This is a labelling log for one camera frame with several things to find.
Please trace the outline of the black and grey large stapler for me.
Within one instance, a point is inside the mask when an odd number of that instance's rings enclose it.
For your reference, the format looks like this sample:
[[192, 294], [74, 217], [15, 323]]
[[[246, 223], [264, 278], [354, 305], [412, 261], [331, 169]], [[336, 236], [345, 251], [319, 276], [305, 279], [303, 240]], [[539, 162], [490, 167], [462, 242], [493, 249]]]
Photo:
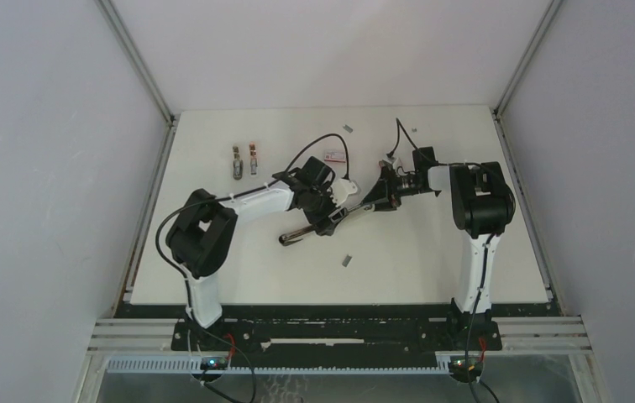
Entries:
[[332, 236], [341, 223], [350, 219], [357, 219], [372, 212], [374, 206], [373, 203], [360, 203], [352, 207], [339, 207], [326, 217], [309, 220], [309, 224], [306, 227], [283, 233], [278, 237], [278, 242], [280, 245], [287, 247], [299, 243], [311, 235]]

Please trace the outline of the beige small stapler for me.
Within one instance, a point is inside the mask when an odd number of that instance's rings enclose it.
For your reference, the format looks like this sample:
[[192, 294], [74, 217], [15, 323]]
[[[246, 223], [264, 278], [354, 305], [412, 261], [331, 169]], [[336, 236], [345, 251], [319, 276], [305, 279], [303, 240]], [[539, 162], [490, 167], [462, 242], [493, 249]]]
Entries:
[[232, 177], [236, 180], [239, 181], [243, 178], [243, 174], [244, 174], [244, 161], [241, 157], [240, 154], [240, 150], [239, 150], [239, 146], [238, 145], [234, 145], [232, 147], [232, 151], [233, 151], [233, 172], [232, 172]]

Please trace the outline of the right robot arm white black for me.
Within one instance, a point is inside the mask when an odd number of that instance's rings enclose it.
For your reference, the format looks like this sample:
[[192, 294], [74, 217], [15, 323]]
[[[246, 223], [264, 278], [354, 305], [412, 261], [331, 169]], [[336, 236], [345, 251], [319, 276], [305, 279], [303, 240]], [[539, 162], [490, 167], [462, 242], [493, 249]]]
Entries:
[[490, 286], [495, 251], [516, 212], [516, 198], [497, 161], [445, 163], [432, 147], [412, 151], [414, 170], [400, 173], [380, 162], [380, 176], [361, 203], [375, 212], [395, 211], [402, 199], [447, 193], [455, 227], [464, 236], [459, 286], [454, 297], [462, 313], [491, 309]]

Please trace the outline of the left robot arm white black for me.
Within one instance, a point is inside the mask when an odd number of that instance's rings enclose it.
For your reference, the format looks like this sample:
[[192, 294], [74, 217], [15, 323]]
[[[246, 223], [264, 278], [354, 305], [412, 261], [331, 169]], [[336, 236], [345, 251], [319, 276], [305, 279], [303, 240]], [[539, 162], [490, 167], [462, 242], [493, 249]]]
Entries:
[[217, 322], [223, 310], [218, 296], [218, 270], [225, 263], [237, 227], [258, 218], [301, 210], [317, 234], [331, 234], [344, 216], [344, 204], [359, 187], [338, 177], [311, 157], [301, 167], [288, 167], [269, 183], [218, 198], [195, 190], [183, 207], [170, 213], [155, 233], [160, 257], [177, 270], [185, 284], [186, 314], [195, 324], [192, 340], [205, 350], [217, 348], [224, 329]]

